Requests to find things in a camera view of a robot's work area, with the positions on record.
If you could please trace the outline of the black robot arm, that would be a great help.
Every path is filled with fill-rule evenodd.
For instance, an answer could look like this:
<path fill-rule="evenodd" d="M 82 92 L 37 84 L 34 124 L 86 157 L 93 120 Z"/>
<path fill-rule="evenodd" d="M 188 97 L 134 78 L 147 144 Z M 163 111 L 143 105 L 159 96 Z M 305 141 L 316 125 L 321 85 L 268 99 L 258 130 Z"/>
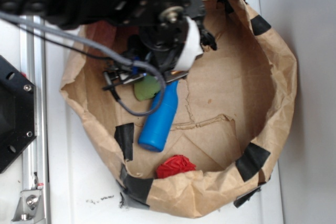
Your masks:
<path fill-rule="evenodd" d="M 34 15 L 59 27 L 58 35 L 81 25 L 99 21 L 114 26 L 137 27 L 139 34 L 129 40 L 126 52 L 82 39 L 114 61 L 107 76 L 106 90 L 153 74 L 160 85 L 187 75 L 203 46 L 217 48 L 212 34 L 204 27 L 202 0 L 1 0 L 1 19 L 24 24 L 23 16 Z"/>

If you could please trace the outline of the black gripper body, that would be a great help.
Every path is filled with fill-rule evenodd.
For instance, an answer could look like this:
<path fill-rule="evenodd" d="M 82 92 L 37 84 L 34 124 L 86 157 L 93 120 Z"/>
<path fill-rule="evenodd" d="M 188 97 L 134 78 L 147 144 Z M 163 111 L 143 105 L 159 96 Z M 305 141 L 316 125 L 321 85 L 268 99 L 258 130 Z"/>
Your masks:
<path fill-rule="evenodd" d="M 152 65 L 166 82 L 185 77 L 203 46 L 217 49 L 202 0 L 107 0 L 107 21 L 137 26 L 122 56 Z"/>

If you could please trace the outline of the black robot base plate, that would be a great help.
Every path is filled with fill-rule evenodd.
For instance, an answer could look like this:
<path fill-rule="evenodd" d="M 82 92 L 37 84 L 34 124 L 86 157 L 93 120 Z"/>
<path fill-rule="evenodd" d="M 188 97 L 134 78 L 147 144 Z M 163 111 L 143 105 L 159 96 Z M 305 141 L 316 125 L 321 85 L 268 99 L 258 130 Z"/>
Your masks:
<path fill-rule="evenodd" d="M 35 86 L 1 57 L 1 173 L 35 138 Z"/>

